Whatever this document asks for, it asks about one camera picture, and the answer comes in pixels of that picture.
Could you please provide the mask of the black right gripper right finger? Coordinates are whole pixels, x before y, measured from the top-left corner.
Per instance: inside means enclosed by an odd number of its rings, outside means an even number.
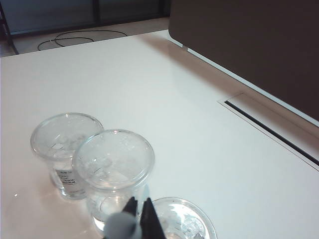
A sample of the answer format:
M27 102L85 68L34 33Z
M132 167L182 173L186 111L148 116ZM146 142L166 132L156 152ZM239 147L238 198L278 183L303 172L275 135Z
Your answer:
M162 226L150 198L144 201L140 226L143 239L165 239Z

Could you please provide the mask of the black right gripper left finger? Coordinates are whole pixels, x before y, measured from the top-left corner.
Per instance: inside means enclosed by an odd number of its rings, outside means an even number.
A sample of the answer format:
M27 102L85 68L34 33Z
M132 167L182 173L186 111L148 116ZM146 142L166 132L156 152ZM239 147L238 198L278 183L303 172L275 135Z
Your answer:
M124 212L131 214L132 216L137 215L138 201L135 197L131 197L126 205L124 206Z

